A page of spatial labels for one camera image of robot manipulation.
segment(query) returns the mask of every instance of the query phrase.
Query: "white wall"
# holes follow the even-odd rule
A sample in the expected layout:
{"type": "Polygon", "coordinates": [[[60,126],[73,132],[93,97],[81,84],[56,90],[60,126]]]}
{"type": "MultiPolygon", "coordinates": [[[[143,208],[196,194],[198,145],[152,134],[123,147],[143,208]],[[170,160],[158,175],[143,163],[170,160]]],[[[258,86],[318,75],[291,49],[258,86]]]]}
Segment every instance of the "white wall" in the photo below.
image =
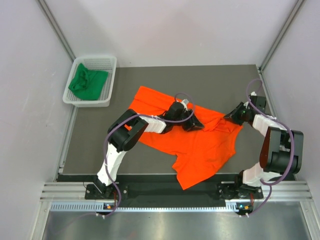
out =
{"type": "Polygon", "coordinates": [[[307,0],[265,70],[281,120],[304,133],[299,177],[320,212],[320,1],[307,0]]]}
{"type": "Polygon", "coordinates": [[[0,9],[0,238],[22,240],[59,158],[72,63],[36,1],[2,0],[0,9]]]}
{"type": "Polygon", "coordinates": [[[46,0],[77,57],[121,67],[260,65],[295,0],[46,0]]]}

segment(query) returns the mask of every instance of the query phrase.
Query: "gray tabletop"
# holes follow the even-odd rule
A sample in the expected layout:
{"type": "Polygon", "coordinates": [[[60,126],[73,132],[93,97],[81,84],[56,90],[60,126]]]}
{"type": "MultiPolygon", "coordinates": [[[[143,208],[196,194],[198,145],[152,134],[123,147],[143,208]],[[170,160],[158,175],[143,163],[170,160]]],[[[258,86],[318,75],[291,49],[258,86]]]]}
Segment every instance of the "gray tabletop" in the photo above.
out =
{"type": "MultiPolygon", "coordinates": [[[[258,78],[255,65],[117,68],[109,107],[79,108],[64,165],[64,174],[96,174],[103,163],[103,142],[110,125],[123,114],[140,86],[175,95],[190,94],[195,103],[229,113],[246,101],[247,84],[258,78]]],[[[219,173],[238,173],[259,161],[264,137],[245,124],[236,139],[236,154],[219,173]]],[[[125,155],[120,174],[171,174],[176,157],[142,143],[125,155]]]]}

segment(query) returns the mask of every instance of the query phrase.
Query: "green fabric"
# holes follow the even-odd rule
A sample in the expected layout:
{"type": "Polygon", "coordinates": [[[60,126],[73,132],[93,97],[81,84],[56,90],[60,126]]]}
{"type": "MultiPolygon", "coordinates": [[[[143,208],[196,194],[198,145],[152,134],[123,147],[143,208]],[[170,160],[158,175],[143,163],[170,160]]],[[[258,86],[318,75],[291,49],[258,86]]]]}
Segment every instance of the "green fabric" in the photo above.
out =
{"type": "Polygon", "coordinates": [[[69,89],[79,99],[98,100],[108,74],[107,71],[89,70],[80,63],[69,89]]]}

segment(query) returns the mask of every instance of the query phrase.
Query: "orange shirt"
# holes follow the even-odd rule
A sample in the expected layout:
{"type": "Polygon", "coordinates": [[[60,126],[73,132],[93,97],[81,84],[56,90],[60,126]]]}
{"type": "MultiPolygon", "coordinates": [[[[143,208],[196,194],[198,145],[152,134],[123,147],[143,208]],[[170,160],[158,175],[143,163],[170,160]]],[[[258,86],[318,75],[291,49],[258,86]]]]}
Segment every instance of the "orange shirt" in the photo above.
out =
{"type": "MultiPolygon", "coordinates": [[[[139,114],[161,115],[174,102],[174,97],[141,86],[130,105],[139,114]]],[[[184,131],[174,126],[166,134],[144,132],[140,142],[167,154],[176,155],[172,168],[185,190],[213,176],[235,153],[236,137],[242,126],[226,121],[224,114],[195,107],[195,115],[204,129],[184,131]]]]}

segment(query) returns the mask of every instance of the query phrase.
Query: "plastic laundry basket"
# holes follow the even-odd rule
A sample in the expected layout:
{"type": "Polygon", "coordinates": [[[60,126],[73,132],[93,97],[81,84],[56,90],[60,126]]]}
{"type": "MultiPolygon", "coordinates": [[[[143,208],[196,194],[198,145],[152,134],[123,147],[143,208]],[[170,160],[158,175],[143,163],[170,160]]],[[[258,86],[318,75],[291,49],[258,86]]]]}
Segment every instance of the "plastic laundry basket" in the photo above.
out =
{"type": "Polygon", "coordinates": [[[117,66],[117,58],[114,56],[82,56],[77,57],[72,65],[68,80],[63,93],[63,101],[66,104],[73,104],[76,107],[108,107],[110,104],[112,88],[114,85],[115,73],[117,66]],[[108,72],[108,77],[103,85],[98,100],[81,100],[76,97],[70,90],[69,85],[75,77],[79,64],[83,64],[89,70],[102,70],[108,72]]]}

